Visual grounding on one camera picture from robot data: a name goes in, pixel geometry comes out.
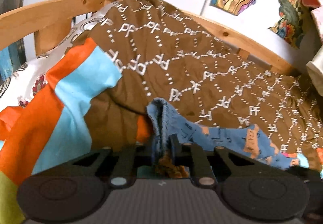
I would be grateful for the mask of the floral wall poster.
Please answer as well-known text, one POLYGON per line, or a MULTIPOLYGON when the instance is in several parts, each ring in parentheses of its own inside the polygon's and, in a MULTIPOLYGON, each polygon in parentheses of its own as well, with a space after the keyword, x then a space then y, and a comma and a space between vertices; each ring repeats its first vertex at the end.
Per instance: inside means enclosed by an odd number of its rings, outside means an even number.
POLYGON ((269 30, 298 49, 310 26, 313 25, 309 9, 301 0, 278 0, 278 2, 280 19, 269 30))

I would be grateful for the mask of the wooden bed frame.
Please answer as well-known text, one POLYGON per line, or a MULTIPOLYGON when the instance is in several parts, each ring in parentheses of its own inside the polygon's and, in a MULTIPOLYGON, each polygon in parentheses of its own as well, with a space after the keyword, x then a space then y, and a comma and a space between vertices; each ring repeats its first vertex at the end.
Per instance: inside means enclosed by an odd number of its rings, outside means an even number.
MULTIPOLYGON (((45 53, 55 48, 68 35, 74 17, 94 13, 113 1, 115 0, 50 0, 3 13, 1 48, 4 49, 27 35, 34 34, 36 55, 45 53)), ((249 37, 200 15, 189 12, 185 12, 185 15, 221 39, 243 59, 253 60, 261 67, 280 74, 300 74, 282 57, 249 37)))

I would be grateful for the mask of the blue pants with orange trucks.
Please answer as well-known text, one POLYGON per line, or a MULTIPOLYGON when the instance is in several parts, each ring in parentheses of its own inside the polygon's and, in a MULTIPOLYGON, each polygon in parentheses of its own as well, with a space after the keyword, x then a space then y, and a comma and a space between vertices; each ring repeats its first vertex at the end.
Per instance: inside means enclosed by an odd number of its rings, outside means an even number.
POLYGON ((295 158, 283 155, 257 124, 242 129, 207 127, 195 124, 181 116, 163 98, 155 98, 146 108, 153 128, 152 159, 158 174, 173 179, 187 178, 186 167, 176 166, 175 141, 180 144, 197 144, 205 151, 220 146, 255 159, 272 167, 286 170, 300 166, 309 168, 304 155, 295 158))

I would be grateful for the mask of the white hanging garment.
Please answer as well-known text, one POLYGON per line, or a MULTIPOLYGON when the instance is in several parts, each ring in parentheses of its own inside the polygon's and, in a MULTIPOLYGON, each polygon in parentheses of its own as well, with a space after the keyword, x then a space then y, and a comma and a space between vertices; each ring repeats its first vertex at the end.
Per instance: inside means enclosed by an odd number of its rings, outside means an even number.
POLYGON ((313 22, 310 31, 313 40, 307 39, 310 57, 306 68, 317 92, 322 95, 322 0, 302 0, 302 4, 309 9, 313 22))

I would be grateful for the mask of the white floral bed sheet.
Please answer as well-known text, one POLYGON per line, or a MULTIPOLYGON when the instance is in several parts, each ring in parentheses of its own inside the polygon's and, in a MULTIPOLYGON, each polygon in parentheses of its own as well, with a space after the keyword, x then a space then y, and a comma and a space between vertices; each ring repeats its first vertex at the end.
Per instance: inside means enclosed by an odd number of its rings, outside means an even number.
POLYGON ((75 24, 69 34, 52 50, 21 65, 9 78, 1 83, 1 110, 9 106, 25 107, 47 84, 45 74, 58 63, 72 43, 85 31, 103 22, 104 16, 115 3, 108 4, 88 19, 75 24))

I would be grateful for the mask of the brown PF patterned duvet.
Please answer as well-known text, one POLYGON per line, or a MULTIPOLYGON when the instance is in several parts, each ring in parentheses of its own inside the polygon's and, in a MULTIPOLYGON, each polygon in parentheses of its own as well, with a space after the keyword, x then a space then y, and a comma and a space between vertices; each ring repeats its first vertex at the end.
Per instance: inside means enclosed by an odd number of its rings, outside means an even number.
POLYGON ((1 223, 22 223, 28 177, 90 151, 153 140, 147 106, 163 98, 190 122, 257 124, 286 157, 322 172, 322 99, 232 52, 162 0, 123 0, 77 37, 25 107, 1 110, 1 223))

